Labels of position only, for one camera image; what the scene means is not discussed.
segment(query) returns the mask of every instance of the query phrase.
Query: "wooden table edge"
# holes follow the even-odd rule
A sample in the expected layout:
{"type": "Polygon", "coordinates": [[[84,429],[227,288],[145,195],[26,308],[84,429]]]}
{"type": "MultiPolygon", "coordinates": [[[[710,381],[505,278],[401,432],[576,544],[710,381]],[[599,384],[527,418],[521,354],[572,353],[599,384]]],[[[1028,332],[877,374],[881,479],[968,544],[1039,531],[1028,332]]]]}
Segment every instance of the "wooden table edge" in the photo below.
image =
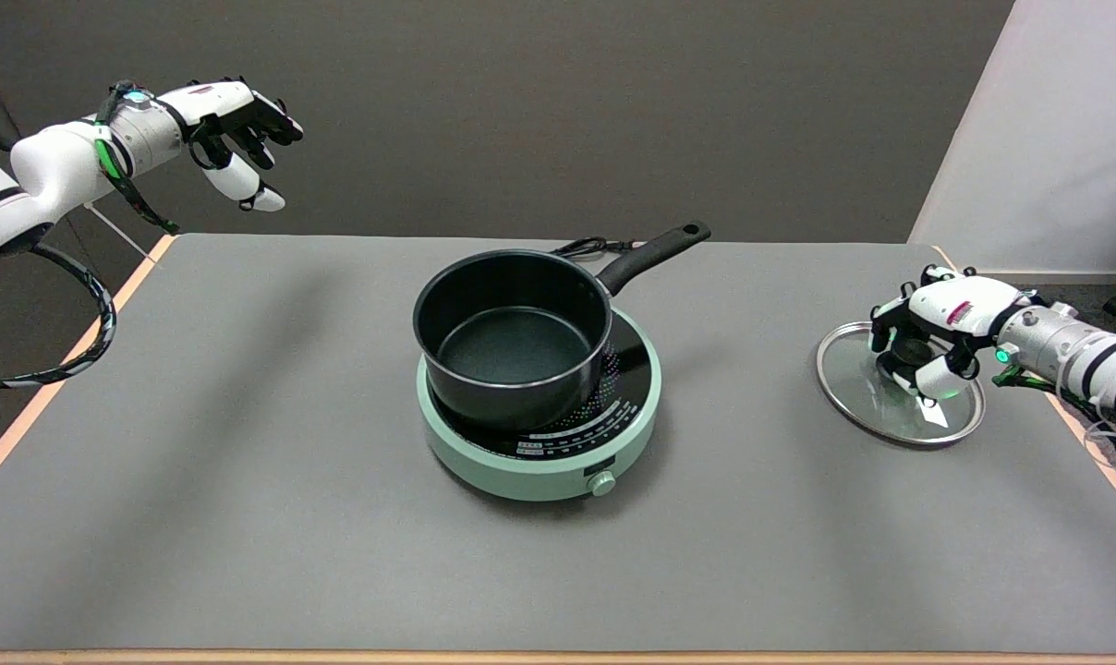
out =
{"type": "MultiPolygon", "coordinates": [[[[132,277],[115,295],[115,310],[121,310],[155,268],[173,243],[164,235],[148,253],[152,260],[140,262],[132,277]]],[[[943,249],[932,244],[946,262],[956,267],[943,249]]],[[[98,334],[98,320],[74,345],[67,358],[75,357],[98,334]]],[[[38,388],[12,425],[0,437],[0,464],[12,453],[25,433],[45,411],[65,382],[38,388]]],[[[1095,443],[1085,441],[1083,426],[1069,416],[1058,401],[1048,401],[1061,420],[1087,447],[1094,459],[1103,459],[1095,443]]],[[[1116,489],[1116,471],[1097,462],[1108,483],[1116,489]]],[[[1116,665],[1116,654],[1048,653],[968,653],[968,652],[267,652],[266,649],[77,649],[76,652],[0,652],[0,665],[254,665],[297,663],[299,665],[1116,665]]]]}
{"type": "Polygon", "coordinates": [[[1116,654],[950,652],[0,652],[0,665],[1116,665],[1116,654]]]}
{"type": "MultiPolygon", "coordinates": [[[[157,241],[155,248],[152,248],[152,252],[147,253],[148,257],[152,257],[152,260],[140,261],[140,266],[137,266],[135,272],[132,272],[132,277],[128,277],[126,282],[123,283],[123,287],[119,287],[118,292],[115,293],[115,311],[122,310],[123,307],[126,306],[127,300],[132,298],[132,295],[140,288],[144,279],[147,279],[147,274],[152,272],[153,268],[155,268],[156,264],[154,261],[161,260],[161,257],[164,256],[164,252],[169,251],[169,247],[174,240],[176,240],[176,237],[174,235],[164,235],[157,241]]],[[[94,322],[89,325],[89,329],[86,330],[80,340],[78,340],[78,344],[74,345],[73,349],[69,350],[66,358],[76,357],[77,354],[86,350],[86,346],[89,346],[89,341],[97,335],[98,320],[95,319],[94,322]]],[[[33,398],[25,406],[23,411],[20,412],[17,420],[12,421],[12,425],[9,425],[8,430],[6,430],[3,435],[0,436],[0,464],[3,464],[3,460],[8,459],[9,454],[12,454],[12,451],[17,447],[17,443],[20,443],[20,438],[29,432],[33,422],[38,420],[40,414],[48,406],[48,403],[52,401],[52,397],[56,397],[66,383],[67,382],[48,384],[48,386],[41,386],[37,389],[37,394],[33,395],[33,398]]]]}

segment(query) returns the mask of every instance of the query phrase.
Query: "gray wall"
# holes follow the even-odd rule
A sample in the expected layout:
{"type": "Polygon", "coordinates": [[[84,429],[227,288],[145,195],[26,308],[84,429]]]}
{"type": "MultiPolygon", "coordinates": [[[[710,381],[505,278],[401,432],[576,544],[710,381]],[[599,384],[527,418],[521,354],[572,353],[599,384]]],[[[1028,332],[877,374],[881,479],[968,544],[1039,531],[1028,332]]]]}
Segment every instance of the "gray wall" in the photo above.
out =
{"type": "MultiPolygon", "coordinates": [[[[698,216],[722,240],[892,243],[1010,6],[8,0],[0,93],[26,131],[94,113],[126,77],[244,75],[282,97],[308,129],[268,175],[286,211],[239,213],[181,160],[142,179],[190,231],[643,239],[698,216]]],[[[107,281],[126,279],[135,254],[74,219],[107,281]]],[[[0,266],[0,369],[57,359],[89,320],[33,258],[0,266]]],[[[0,431],[21,399],[0,396],[0,431]]]]}

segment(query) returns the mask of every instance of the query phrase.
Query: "lid metal rim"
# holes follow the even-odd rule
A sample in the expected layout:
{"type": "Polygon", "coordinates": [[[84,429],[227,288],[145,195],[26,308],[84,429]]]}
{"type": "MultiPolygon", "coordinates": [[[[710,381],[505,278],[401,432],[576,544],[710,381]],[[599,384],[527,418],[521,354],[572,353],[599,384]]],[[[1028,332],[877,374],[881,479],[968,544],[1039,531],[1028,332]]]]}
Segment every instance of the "lid metal rim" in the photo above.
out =
{"type": "Polygon", "coordinates": [[[899,434],[894,434],[884,431],[883,428],[881,428],[881,426],[870,425],[869,422],[863,421],[862,417],[859,417],[856,413],[850,411],[848,405],[841,404],[841,401],[837,399],[837,396],[834,395],[833,387],[829,386],[828,379],[825,378],[825,370],[824,370],[825,353],[828,350],[829,346],[834,344],[834,341],[840,340],[841,337],[847,337],[855,332],[869,332],[869,331],[870,331],[870,324],[867,320],[857,320],[853,321],[853,324],[838,325],[836,329],[833,329],[831,332],[821,338],[820,344],[817,345],[817,351],[816,351],[817,379],[820,382],[820,388],[821,392],[824,392],[825,397],[827,397],[830,404],[837,407],[837,411],[841,412],[843,416],[848,417],[848,420],[853,421],[854,424],[862,426],[863,430],[867,430],[867,432],[878,434],[881,437],[891,438],[891,441],[897,443],[905,443],[905,445],[921,446],[924,449],[950,446],[952,445],[952,443],[958,443],[961,441],[961,438],[964,438],[969,434],[972,434],[973,431],[977,430],[977,426],[980,426],[981,422],[984,420],[984,391],[981,391],[981,384],[980,382],[978,382],[977,378],[973,378],[972,382],[969,382],[969,392],[973,393],[973,399],[977,399],[977,405],[979,405],[979,408],[973,409],[973,415],[972,417],[969,417],[968,424],[964,424],[964,426],[961,426],[959,431],[952,434],[947,434],[944,437],[934,437],[934,438],[901,437],[899,434]]]}

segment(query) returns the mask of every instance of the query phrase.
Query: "cooktop control knob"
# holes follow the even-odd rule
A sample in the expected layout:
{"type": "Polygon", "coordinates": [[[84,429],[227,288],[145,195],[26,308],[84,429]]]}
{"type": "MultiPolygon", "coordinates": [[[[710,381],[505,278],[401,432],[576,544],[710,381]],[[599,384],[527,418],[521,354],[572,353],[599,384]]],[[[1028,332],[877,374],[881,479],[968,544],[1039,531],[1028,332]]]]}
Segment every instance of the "cooktop control knob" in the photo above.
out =
{"type": "Polygon", "coordinates": [[[616,476],[612,475],[609,471],[599,471],[587,481],[587,489],[596,497],[605,495],[605,493],[610,492],[612,488],[615,486],[616,476]]]}

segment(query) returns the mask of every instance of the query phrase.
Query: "pan rim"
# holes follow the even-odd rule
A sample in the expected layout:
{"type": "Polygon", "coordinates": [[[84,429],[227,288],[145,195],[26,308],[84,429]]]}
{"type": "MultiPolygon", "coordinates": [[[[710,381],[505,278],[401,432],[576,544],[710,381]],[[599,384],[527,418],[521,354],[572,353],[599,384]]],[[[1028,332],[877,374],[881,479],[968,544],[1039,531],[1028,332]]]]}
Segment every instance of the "pan rim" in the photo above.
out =
{"type": "Polygon", "coordinates": [[[448,268],[440,270],[439,273],[436,273],[434,277],[431,278],[430,281],[426,282],[426,286],[422,288],[422,291],[419,291],[419,298],[415,300],[413,316],[414,316],[413,324],[414,324],[415,341],[417,341],[419,348],[422,349],[422,354],[426,358],[426,362],[431,363],[433,367],[435,367],[440,372],[443,372],[443,374],[449,375],[450,378],[456,379],[456,382],[469,384],[470,386],[475,386],[481,388],[503,388],[504,391],[517,391],[517,388],[538,388],[540,386],[545,386],[546,384],[557,384],[564,382],[564,379],[569,378],[571,375],[579,374],[579,372],[581,372],[583,368],[586,367],[588,363],[595,362],[595,358],[599,357],[599,355],[604,353],[604,346],[608,344],[608,337],[612,335],[612,324],[614,320],[614,311],[612,309],[612,296],[609,296],[608,291],[604,289],[604,285],[599,281],[597,277],[594,277],[590,271],[583,268],[583,266],[577,264],[577,262],[575,261],[567,260],[564,257],[559,257],[550,252],[543,252],[541,251],[541,249],[528,249],[528,248],[491,249],[491,251],[480,252],[477,254],[472,254],[470,257],[464,257],[462,258],[462,260],[458,260],[453,262],[451,266],[448,266],[448,268]],[[427,296],[431,295],[431,291],[435,289],[435,286],[440,281],[443,281],[443,279],[450,277],[456,270],[464,269],[466,268],[466,266],[472,266],[474,262],[483,260],[493,260],[493,258],[499,258],[499,257],[512,257],[512,256],[533,257],[538,258],[538,260],[554,261],[557,262],[557,264],[566,266],[566,268],[576,270],[580,274],[580,277],[587,279],[587,281],[590,282],[593,287],[595,287],[596,292],[599,295],[599,302],[604,305],[604,317],[606,319],[606,325],[604,326],[604,332],[599,336],[596,344],[591,346],[591,350],[587,354],[587,356],[584,357],[581,362],[577,363],[577,365],[570,367],[570,369],[564,370],[561,374],[547,376],[547,378],[540,378],[537,379],[537,382],[529,382],[526,384],[494,384],[494,383],[481,382],[478,378],[471,378],[470,376],[458,374],[456,372],[451,369],[451,367],[443,365],[443,362],[440,362],[439,357],[436,357],[435,351],[427,349],[426,344],[424,344],[423,341],[422,328],[419,325],[420,320],[422,320],[423,303],[426,301],[427,296]]]}

